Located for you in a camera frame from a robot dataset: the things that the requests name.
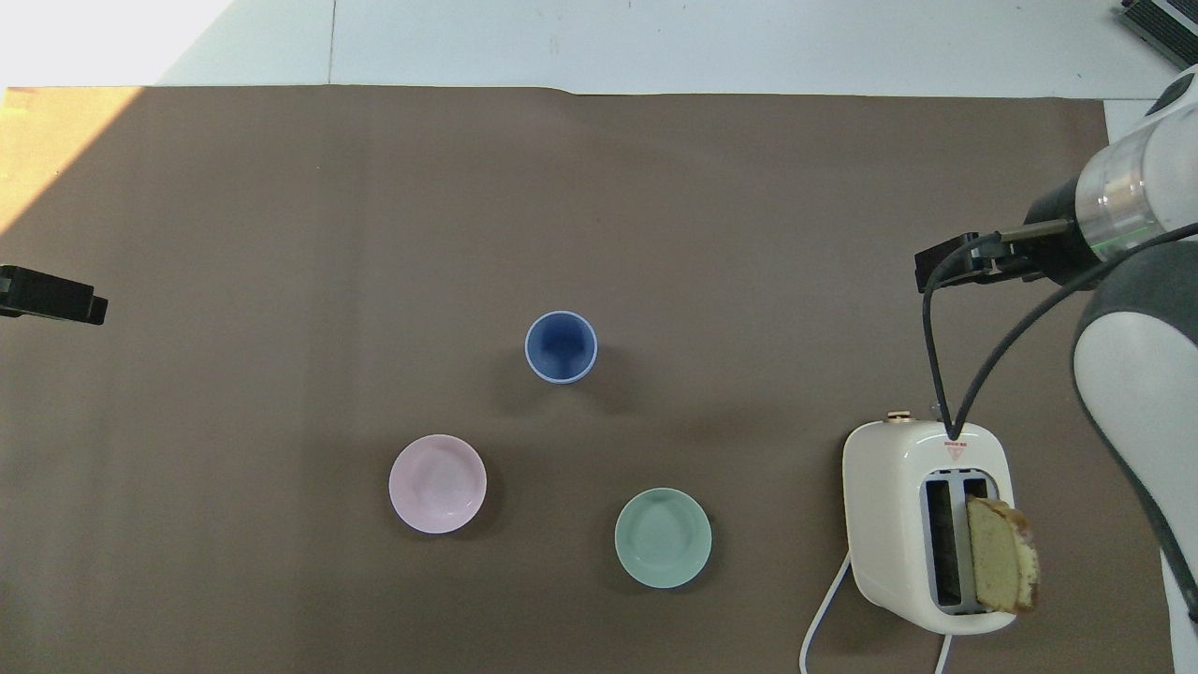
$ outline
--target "black cable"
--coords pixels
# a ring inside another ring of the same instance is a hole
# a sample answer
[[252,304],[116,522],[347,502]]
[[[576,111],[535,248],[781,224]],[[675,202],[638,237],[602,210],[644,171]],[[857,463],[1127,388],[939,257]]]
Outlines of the black cable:
[[986,378],[990,377],[991,371],[993,371],[994,366],[998,365],[998,360],[1002,359],[1003,356],[1006,353],[1006,351],[1011,348],[1011,345],[1014,345],[1015,341],[1019,339],[1019,335],[1027,332],[1028,327],[1031,327],[1031,323],[1034,323],[1042,315],[1048,312],[1053,306],[1059,304],[1065,297],[1072,295],[1073,292],[1090,284],[1096,278],[1100,278],[1109,273],[1111,269],[1123,263],[1127,257],[1138,254],[1142,250],[1146,250],[1148,248],[1151,248],[1154,245],[1160,245],[1161,243],[1169,243],[1172,241],[1179,241],[1181,238],[1186,238],[1196,233],[1198,233],[1198,221],[1187,224],[1186,226],[1181,226],[1179,229],[1174,229],[1173,231],[1166,231],[1164,233],[1149,238],[1144,243],[1135,248],[1131,248],[1130,250],[1120,250],[1109,260],[1088,268],[1087,271],[1082,272],[1079,275],[1077,275],[1069,283],[1058,287],[1052,295],[1045,297],[1043,300],[1041,300],[1039,304],[1035,305],[1035,308],[1028,311],[1028,314],[1024,315],[1023,318],[1015,324],[1015,327],[1012,327],[1006,334],[1004,334],[999,344],[993,350],[991,350],[990,357],[986,358],[986,363],[982,364],[981,369],[978,370],[978,375],[974,376],[973,382],[969,384],[969,389],[966,390],[966,396],[964,399],[962,399],[961,409],[957,411],[956,415],[957,420],[955,424],[951,421],[951,418],[949,417],[949,407],[944,399],[944,384],[940,379],[940,364],[936,358],[936,341],[932,336],[931,293],[932,290],[934,290],[936,286],[939,284],[940,278],[944,275],[944,271],[948,269],[949,266],[951,266],[952,259],[955,256],[964,254],[968,250],[972,250],[979,245],[984,245],[985,243],[979,243],[979,241],[982,241],[984,238],[991,238],[991,237],[993,237],[991,239],[1000,238],[1000,233],[996,231],[994,233],[982,236],[981,238],[975,238],[974,241],[970,241],[969,243],[966,243],[958,247],[952,253],[950,253],[949,256],[945,257],[944,261],[942,261],[936,267],[936,269],[932,271],[932,275],[927,280],[927,289],[924,293],[924,341],[927,345],[927,359],[928,359],[928,365],[932,369],[932,384],[936,387],[936,401],[940,406],[940,411],[943,413],[944,430],[948,433],[949,439],[956,441],[957,438],[961,437],[961,431],[964,429],[966,425],[966,417],[969,414],[969,409],[973,407],[974,400],[978,397],[978,393],[981,390],[981,385],[985,384]]

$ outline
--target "blue cup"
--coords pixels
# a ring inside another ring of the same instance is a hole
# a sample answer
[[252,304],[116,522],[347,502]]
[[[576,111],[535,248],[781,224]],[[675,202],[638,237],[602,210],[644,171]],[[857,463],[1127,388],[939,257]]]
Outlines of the blue cup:
[[549,311],[525,335],[528,368],[550,384],[574,384],[595,365],[599,340],[587,318],[574,311]]

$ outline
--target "black vent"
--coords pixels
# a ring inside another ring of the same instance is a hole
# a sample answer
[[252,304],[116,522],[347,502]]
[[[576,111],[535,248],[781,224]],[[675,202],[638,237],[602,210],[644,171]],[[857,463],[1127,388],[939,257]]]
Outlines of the black vent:
[[[1198,17],[1198,2],[1194,0],[1168,0],[1186,17]],[[1198,35],[1180,23],[1169,12],[1152,0],[1138,0],[1126,4],[1121,18],[1136,34],[1160,49],[1169,60],[1181,67],[1198,63]]]

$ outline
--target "green bowl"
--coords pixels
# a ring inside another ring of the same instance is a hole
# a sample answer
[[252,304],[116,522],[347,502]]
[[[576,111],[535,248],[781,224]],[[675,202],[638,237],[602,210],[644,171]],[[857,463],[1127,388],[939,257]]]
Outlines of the green bowl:
[[695,499],[668,487],[641,492],[616,520],[616,557],[651,588],[677,588],[712,554],[712,523]]

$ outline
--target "bread slice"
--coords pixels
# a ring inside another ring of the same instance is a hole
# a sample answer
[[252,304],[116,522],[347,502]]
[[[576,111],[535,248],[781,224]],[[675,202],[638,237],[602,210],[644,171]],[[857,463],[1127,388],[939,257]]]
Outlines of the bread slice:
[[969,497],[969,542],[974,584],[982,606],[1006,613],[1031,611],[1040,584],[1040,561],[1031,526],[1003,502]]

